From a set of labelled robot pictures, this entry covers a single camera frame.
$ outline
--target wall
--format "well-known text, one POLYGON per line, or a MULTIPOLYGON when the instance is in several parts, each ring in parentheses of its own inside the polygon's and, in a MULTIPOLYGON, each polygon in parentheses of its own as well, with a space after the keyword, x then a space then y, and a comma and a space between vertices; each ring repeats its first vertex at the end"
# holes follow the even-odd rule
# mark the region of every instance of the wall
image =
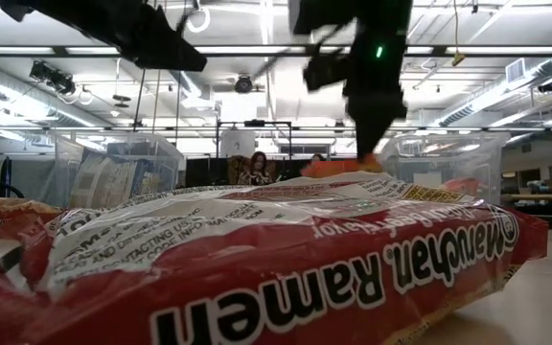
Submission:
POLYGON ((521 172, 540 168, 540 178, 550 178, 549 167, 552 167, 552 138, 551 140, 534 140, 532 150, 523 153, 521 145, 514 149, 502 151, 502 172, 521 172))

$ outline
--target table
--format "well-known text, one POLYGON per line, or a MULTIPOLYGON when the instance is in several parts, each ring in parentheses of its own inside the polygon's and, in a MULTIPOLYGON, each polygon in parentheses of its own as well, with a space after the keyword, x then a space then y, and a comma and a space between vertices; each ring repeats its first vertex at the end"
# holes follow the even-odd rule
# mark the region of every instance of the table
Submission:
MULTIPOLYGON (((0 241, 0 256, 13 246, 0 241)), ((503 292, 455 312, 416 343, 450 344, 552 344, 552 231, 548 258, 525 264, 503 292)))

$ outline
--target plastic storage bin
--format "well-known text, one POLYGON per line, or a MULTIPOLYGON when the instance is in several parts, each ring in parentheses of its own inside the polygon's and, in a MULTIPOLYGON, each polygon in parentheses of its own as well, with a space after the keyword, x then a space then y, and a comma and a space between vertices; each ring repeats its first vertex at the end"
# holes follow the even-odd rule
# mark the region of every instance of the plastic storage bin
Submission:
POLYGON ((387 173, 406 182, 499 203, 504 133, 404 135, 380 158, 387 173))
POLYGON ((184 156, 160 135, 75 132, 55 135, 55 179, 64 207, 114 207, 176 187, 184 156))

